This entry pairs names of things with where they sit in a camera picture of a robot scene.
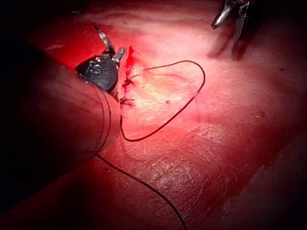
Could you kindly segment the left arm needle driver jaw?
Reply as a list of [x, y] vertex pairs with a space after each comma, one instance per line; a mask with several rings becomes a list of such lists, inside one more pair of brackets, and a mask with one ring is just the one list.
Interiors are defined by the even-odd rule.
[[116, 64], [120, 64], [123, 58], [125, 57], [126, 52], [127, 52], [126, 48], [121, 47], [112, 57], [112, 61], [115, 62]]
[[113, 46], [110, 39], [107, 37], [107, 35], [95, 24], [93, 23], [93, 26], [98, 34], [98, 36], [101, 38], [101, 40], [105, 43], [107, 51], [110, 52], [110, 54], [115, 54], [115, 47]]

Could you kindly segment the right arm needle driver jaw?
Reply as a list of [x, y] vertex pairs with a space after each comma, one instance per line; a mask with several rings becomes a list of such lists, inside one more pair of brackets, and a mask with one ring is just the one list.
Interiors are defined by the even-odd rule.
[[211, 24], [212, 29], [218, 28], [225, 21], [225, 19], [229, 16], [231, 12], [232, 12], [232, 2], [224, 2]]
[[235, 22], [234, 26], [234, 34], [233, 39], [235, 41], [239, 41], [245, 30], [248, 20], [248, 9], [250, 7], [250, 1], [239, 1], [239, 8], [238, 8], [238, 17]]

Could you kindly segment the right arm needle driver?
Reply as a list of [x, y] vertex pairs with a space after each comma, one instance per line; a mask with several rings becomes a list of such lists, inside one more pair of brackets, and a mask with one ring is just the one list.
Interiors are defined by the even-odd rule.
[[247, 4], [249, 0], [225, 0], [224, 6], [227, 7], [235, 7], [235, 6], [243, 6]]

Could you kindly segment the left arm needle driver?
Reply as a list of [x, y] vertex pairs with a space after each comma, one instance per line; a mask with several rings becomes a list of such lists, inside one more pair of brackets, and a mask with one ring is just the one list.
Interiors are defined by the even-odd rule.
[[118, 84], [118, 65], [109, 55], [94, 55], [75, 67], [78, 75], [98, 88], [112, 93]]

